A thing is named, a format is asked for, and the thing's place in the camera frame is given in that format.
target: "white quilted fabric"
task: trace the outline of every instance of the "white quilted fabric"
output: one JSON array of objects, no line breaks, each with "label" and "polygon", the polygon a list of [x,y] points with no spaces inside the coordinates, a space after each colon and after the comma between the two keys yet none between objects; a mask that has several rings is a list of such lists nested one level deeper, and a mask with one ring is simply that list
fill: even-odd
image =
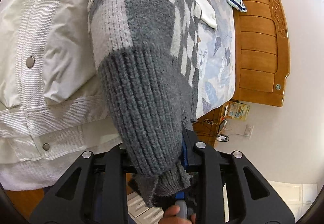
[{"label": "white quilted fabric", "polygon": [[[87,1],[0,2],[0,53],[5,55],[0,181],[5,189],[53,185],[83,150],[105,152],[121,142],[93,77]],[[27,68],[30,56],[35,64]]]}]

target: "wall outlet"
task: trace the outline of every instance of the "wall outlet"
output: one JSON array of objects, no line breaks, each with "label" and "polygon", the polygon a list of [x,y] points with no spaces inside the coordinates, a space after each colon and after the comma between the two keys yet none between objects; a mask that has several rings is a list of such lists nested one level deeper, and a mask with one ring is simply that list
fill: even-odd
[{"label": "wall outlet", "polygon": [[250,139],[251,135],[252,135],[253,128],[254,128],[254,125],[247,124],[243,136]]}]

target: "wooden nightstand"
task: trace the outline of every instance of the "wooden nightstand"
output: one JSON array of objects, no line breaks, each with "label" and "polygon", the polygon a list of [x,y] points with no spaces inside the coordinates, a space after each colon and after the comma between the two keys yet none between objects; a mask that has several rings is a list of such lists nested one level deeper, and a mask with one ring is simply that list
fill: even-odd
[{"label": "wooden nightstand", "polygon": [[228,104],[229,102],[226,102],[222,106],[211,110],[193,124],[193,129],[197,133],[200,141],[214,147],[216,135],[220,131],[219,125],[225,119]]}]

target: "sweater sleeve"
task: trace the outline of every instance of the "sweater sleeve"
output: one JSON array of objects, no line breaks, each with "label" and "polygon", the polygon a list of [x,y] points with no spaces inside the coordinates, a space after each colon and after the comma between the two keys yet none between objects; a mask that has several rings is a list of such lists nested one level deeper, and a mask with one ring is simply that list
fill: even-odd
[{"label": "sweater sleeve", "polygon": [[201,10],[195,0],[90,0],[88,10],[103,94],[151,207],[190,185],[181,123],[195,119]]}]

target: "black bracket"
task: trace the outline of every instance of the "black bracket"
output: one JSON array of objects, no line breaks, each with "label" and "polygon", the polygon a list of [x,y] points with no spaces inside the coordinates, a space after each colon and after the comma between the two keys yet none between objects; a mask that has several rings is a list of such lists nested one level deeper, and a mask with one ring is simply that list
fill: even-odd
[{"label": "black bracket", "polygon": [[[281,197],[241,152],[218,152],[199,142],[193,131],[182,131],[185,150],[181,160],[186,161],[187,172],[199,175],[197,224],[225,224],[224,185],[227,224],[295,223]],[[84,152],[45,195],[30,222],[127,224],[126,172],[136,170],[123,144],[103,154]]]}]

